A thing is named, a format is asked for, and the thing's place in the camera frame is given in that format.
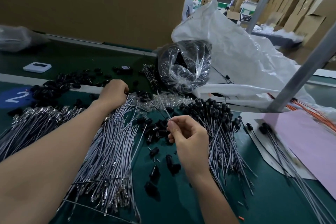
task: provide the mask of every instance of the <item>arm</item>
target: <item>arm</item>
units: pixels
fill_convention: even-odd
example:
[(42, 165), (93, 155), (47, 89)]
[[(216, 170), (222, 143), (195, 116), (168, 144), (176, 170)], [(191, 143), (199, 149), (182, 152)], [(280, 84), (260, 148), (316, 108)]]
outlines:
[(45, 224), (55, 215), (106, 116), (125, 100), (112, 80), (84, 112), (0, 163), (2, 224)]
[(209, 171), (209, 137), (206, 129), (188, 115), (168, 122), (169, 141), (176, 143), (178, 158), (195, 189), (206, 224), (238, 224), (228, 202)]

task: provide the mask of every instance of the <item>white electronic device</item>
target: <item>white electronic device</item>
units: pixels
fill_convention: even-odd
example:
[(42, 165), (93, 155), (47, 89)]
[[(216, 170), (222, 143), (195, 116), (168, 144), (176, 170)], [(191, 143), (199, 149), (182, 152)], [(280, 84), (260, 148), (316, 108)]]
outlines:
[(33, 62), (23, 67), (24, 71), (34, 72), (34, 73), (43, 73), (47, 71), (48, 69), (51, 69), (50, 64), (45, 64), (45, 63), (40, 63), (40, 62)]

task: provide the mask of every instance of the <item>pink paper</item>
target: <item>pink paper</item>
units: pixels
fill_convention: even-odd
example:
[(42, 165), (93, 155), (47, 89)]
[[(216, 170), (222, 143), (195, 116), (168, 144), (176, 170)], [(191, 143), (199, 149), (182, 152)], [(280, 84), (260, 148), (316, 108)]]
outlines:
[(263, 120), (336, 199), (336, 136), (303, 110), (265, 113)]

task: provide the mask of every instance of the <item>green work table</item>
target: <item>green work table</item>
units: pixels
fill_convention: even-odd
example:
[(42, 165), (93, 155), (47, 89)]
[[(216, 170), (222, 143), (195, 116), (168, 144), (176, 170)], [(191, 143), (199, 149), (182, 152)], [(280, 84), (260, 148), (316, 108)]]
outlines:
[[(52, 69), (43, 74), (23, 71), (22, 68), (25, 65), (34, 61), (49, 63), (52, 65)], [(138, 75), (137, 72), (142, 68), (143, 63), (154, 64), (154, 62), (155, 57), (151, 56), (141, 56), (53, 41), (46, 46), (25, 50), (17, 54), (0, 54), (0, 73), (54, 79), (60, 72), (69, 73), (100, 67), (105, 74), (111, 74), (113, 78), (123, 79), (129, 85), (132, 85), (134, 80), (138, 80), (139, 89), (150, 90), (149, 82), (145, 77)], [(112, 72), (112, 66), (121, 65), (133, 67), (133, 75), (117, 76)], [(0, 82), (0, 93), (17, 87), (22, 87), (22, 85)], [(64, 105), (72, 105), (77, 98), (80, 98), (84, 103), (89, 103), (90, 99), (88, 95), (88, 93), (70, 91), (64, 94), (59, 102)], [(232, 109), (233, 111), (238, 110), (234, 106), (232, 106)], [(9, 110), (0, 109), (2, 121), (0, 122), (0, 133), (11, 124), (11, 118), (6, 115)], [(162, 116), (158, 112), (149, 113), (148, 117), (151, 117), (154, 122), (162, 119)], [(249, 207), (249, 209), (246, 209), (237, 203), (238, 201), (244, 201), (238, 178), (235, 175), (229, 176), (225, 192), (234, 213), (237, 216), (243, 217), (245, 223), (250, 224), (318, 223), (299, 188), (294, 183), (292, 183), (292, 186), (288, 186), (284, 175), (275, 171), (263, 160), (257, 147), (245, 131), (243, 129), (239, 130), (235, 138), (240, 154), (258, 177), (246, 171), (255, 187), (254, 195), (250, 194), (247, 187), (245, 188), (246, 203)], [(177, 155), (173, 154), (176, 150), (175, 145), (167, 145), (164, 140), (160, 140), (152, 145), (152, 147), (154, 146), (160, 148), (157, 158), (161, 162), (155, 163), (158, 164), (161, 172), (161, 177), (157, 184), (160, 192), (159, 199), (153, 199), (145, 193), (144, 185), (149, 180), (148, 175), (154, 165), (153, 161), (149, 158), (149, 150), (145, 143), (141, 144), (132, 167), (135, 200), (141, 214), (142, 223), (203, 223), (196, 196), (189, 185), (184, 170), (182, 169), (177, 175), (172, 176), (167, 169), (165, 162), (166, 154), (172, 155), (173, 160), (178, 162)], [(318, 181), (306, 181), (336, 216), (336, 203), (330, 194)], [(76, 206), (75, 212), (68, 222), (71, 209), (72, 205), (66, 203), (57, 212), (51, 223), (122, 223), (81, 206)], [(130, 213), (127, 209), (120, 212), (120, 217), (135, 221), (134, 214)]]

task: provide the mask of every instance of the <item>person's left hand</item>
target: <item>person's left hand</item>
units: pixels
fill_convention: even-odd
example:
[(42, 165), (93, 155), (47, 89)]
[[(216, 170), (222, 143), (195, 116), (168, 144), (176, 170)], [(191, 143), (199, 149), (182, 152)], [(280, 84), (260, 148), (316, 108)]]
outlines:
[(126, 102), (126, 92), (129, 91), (127, 84), (122, 80), (111, 80), (101, 91), (97, 104), (111, 112)]

